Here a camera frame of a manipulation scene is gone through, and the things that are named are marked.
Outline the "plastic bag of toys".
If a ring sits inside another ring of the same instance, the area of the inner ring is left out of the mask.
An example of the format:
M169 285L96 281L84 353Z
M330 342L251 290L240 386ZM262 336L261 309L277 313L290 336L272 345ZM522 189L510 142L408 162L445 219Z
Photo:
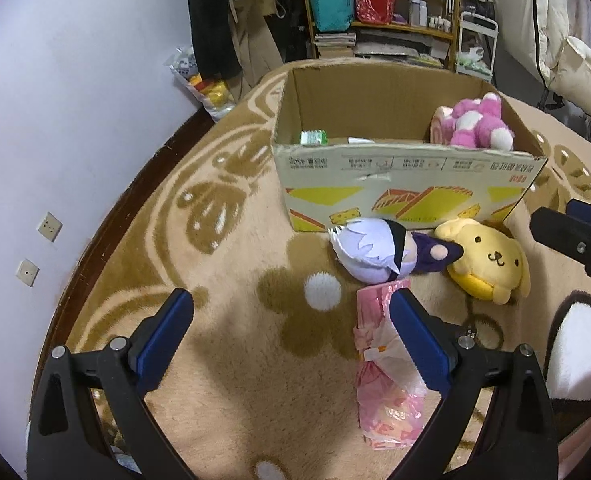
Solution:
M175 79L202 104L214 122L219 122L236 106L225 81L218 77L202 77L192 47L178 48L167 60L166 66Z

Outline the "wooden shelf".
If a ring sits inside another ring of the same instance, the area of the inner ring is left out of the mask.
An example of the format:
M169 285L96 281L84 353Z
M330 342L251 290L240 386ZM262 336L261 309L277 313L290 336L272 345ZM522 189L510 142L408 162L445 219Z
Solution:
M455 70L460 0L304 0L312 58Z

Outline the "stack of books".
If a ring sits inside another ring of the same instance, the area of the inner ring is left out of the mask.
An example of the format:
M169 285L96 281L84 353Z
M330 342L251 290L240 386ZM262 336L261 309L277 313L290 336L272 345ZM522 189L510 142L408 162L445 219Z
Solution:
M316 34L314 46L318 58L353 58L356 39L355 32Z

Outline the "pink plush bear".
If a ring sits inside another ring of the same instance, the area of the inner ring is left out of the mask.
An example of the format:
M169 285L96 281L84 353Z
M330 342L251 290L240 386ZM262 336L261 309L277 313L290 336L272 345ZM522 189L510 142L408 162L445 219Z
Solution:
M503 102L495 92L478 99L463 99L453 107L439 106L431 120L430 142L511 152L515 134L503 121L502 111Z

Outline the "wall socket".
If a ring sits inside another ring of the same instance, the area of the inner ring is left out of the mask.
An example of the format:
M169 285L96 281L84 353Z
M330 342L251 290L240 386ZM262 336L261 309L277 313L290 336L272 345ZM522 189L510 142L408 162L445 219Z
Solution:
M24 285L26 285L28 287L33 287L38 273L39 273L38 266L36 266L36 264L31 262L30 260L24 259L18 264L18 268L16 269L15 276Z
M47 211L45 217L39 223L37 232L45 237L48 242L53 243L60 234L62 226L63 223L54 214Z

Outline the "green tissue pack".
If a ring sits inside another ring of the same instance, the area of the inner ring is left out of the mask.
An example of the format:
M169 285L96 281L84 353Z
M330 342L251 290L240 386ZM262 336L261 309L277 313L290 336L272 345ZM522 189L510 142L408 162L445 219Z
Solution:
M327 145L327 132L321 129L303 130L300 136L300 144L305 146Z

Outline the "lower wall socket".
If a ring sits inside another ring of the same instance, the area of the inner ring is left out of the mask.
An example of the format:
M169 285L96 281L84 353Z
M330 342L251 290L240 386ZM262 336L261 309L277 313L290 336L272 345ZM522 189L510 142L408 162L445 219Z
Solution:
M31 262L30 260L24 259L18 264L18 268L16 269L15 276L24 285L26 285L28 287L33 287L38 273L39 273L38 266L36 266L36 264Z

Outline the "beige patterned carpet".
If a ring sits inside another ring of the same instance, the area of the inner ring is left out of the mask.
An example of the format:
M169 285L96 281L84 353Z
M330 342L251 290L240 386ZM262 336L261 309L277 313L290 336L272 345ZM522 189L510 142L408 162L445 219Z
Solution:
M155 420L202 479L382 479L405 451L372 448L358 427L357 282L324 232L294 230L271 139L292 65L274 70L196 144L137 212L68 336L97 350L133 330L177 287L196 317L158 390ZM591 144L517 99L506 98L547 157L501 222L531 270L527 297L497 306L447 275L411 288L427 310L474 328L481 344L520 342L543 354L566 299L591 304L581 266L535 243L530 214L591 203Z

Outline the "white rolling cart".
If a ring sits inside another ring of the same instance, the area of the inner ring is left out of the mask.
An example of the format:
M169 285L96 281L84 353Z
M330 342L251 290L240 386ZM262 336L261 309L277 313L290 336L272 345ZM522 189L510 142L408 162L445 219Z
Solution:
M459 17L455 70L457 74L494 80L499 26L491 18L463 11Z

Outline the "open cardboard box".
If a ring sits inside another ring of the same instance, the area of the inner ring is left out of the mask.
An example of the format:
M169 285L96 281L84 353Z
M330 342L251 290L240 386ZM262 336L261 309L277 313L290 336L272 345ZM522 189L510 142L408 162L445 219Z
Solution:
M511 152L429 139L437 107L493 89L448 70L357 58L290 66L271 147L292 228L324 232L357 217L408 229L505 220L547 162L509 102L501 117L515 134ZM316 129L328 144L301 145L301 132Z

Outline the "yellow plush dog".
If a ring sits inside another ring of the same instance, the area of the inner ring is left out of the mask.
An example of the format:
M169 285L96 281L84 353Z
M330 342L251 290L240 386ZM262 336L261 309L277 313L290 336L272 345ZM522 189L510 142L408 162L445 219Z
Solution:
M499 306L530 295L529 262L514 238L473 219L446 221L434 235L463 248L463 255L447 272L468 295Z

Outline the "pink tissue pack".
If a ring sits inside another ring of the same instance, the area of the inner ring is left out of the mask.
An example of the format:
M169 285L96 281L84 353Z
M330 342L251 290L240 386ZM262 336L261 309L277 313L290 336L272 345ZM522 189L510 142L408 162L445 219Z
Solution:
M376 450L409 448L423 429L428 389L391 321L390 300L410 281L356 292L354 342L361 364L356 377L358 422Z

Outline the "purple haired plush doll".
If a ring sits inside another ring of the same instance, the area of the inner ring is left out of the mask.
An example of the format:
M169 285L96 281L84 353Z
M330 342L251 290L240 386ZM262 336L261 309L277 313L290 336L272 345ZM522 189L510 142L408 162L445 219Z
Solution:
M378 285L414 273L444 271L463 256L463 248L399 222L356 218L328 230L335 257L357 281Z

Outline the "cream folded mattress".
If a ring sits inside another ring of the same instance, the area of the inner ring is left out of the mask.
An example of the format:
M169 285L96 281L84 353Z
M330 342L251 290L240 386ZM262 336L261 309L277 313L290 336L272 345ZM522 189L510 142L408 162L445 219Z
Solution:
M591 116L589 0L495 0L495 9L508 53Z

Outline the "upper wall socket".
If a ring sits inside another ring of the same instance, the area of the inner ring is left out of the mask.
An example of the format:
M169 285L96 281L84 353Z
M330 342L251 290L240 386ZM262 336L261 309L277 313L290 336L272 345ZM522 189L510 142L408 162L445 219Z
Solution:
M37 232L45 237L48 242L53 243L60 234L62 226L63 223L54 214L47 211L45 217L39 223Z

